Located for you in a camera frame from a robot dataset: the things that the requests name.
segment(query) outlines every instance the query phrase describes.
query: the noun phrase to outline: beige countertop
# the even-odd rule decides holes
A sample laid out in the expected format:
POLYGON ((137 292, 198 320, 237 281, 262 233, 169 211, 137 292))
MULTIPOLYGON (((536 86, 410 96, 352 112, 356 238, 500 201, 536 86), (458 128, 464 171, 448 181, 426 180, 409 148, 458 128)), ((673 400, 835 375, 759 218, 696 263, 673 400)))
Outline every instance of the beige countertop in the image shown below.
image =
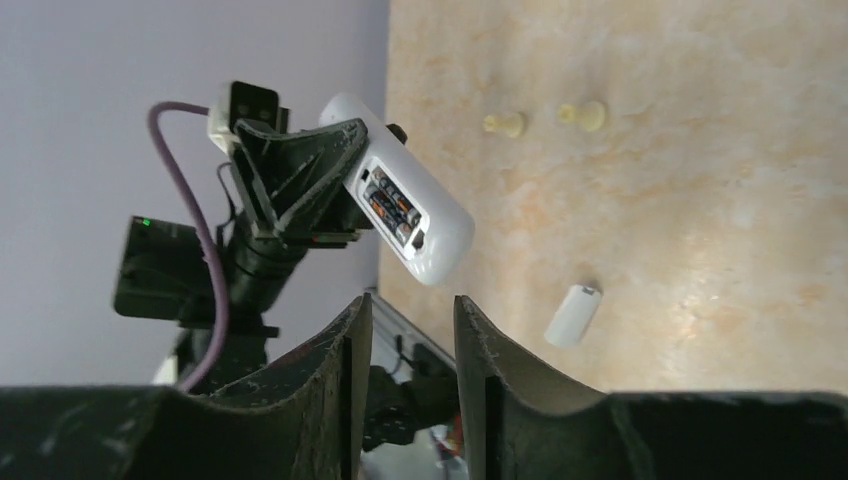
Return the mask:
POLYGON ((604 390, 848 393, 848 3, 393 0, 387 120, 477 222, 424 287, 380 290, 453 351, 453 295, 604 390), (585 133, 561 103, 600 100, 585 133), (526 134, 484 116, 528 115, 526 134), (604 300, 578 347, 568 287, 604 300))

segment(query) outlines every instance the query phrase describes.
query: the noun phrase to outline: small white cylinder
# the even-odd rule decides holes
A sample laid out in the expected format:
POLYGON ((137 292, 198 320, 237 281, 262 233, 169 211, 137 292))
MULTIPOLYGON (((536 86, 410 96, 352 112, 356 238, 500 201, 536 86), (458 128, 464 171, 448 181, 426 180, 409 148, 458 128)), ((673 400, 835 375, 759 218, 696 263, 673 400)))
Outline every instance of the small white cylinder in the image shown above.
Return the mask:
POLYGON ((597 289, 572 285, 545 332, 545 340, 560 348, 573 347, 580 343, 601 304, 602 297, 597 289))

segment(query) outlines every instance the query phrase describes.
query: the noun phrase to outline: purple cable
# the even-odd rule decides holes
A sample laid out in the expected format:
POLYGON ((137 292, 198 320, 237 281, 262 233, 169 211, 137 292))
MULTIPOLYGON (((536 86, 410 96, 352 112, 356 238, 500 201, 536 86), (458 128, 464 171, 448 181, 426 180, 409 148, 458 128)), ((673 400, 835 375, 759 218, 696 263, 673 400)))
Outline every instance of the purple cable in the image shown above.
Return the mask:
POLYGON ((224 268, 221 266, 221 259, 218 257, 218 250, 215 246, 215 241, 212 240, 209 226, 206 225, 206 219, 203 217, 200 205, 198 205, 197 199, 191 191, 191 187, 189 187, 185 176, 183 176, 183 172, 180 171, 180 166, 177 165, 177 161, 165 143, 162 129, 159 128, 159 117, 162 113, 168 111, 195 113, 197 115, 207 116, 209 109, 189 103, 160 102, 154 105, 147 113, 147 130, 153 139, 153 145, 162 158, 165 168, 168 169, 168 173, 171 174, 171 178, 177 185, 177 190, 180 192, 180 196, 183 197, 191 218, 194 220, 197 237, 200 239, 200 247, 203 249, 206 264, 209 266, 209 276, 212 278, 212 293, 215 296, 215 325, 212 329, 212 340, 209 342, 206 354, 203 355, 203 359, 197 367, 177 386, 183 392, 189 392, 209 373, 209 370, 215 365, 218 356, 221 354, 221 350, 224 348, 224 341, 227 339, 227 325, 230 321, 230 299, 227 295, 227 279, 224 276, 224 268))

